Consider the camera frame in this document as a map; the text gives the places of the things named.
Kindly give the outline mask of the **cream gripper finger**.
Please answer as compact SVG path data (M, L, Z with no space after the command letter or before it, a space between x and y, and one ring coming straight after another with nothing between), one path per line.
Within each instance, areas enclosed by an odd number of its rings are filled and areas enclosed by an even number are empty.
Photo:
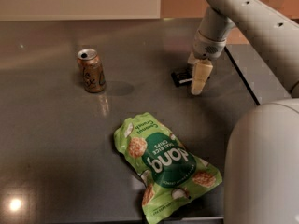
M212 72L213 65L209 59L197 60L192 68L191 93L199 95L206 85L206 82Z
M198 62L199 62L199 59L195 58L194 54L191 52L190 55L189 55L187 63L190 64L190 65L195 65Z

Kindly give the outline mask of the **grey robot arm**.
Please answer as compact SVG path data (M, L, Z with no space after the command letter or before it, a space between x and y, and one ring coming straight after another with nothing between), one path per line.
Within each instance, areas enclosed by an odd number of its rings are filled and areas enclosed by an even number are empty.
M224 171L224 224L299 224L299 26L260 0L207 0L196 59L217 59L232 28L258 105L235 125Z

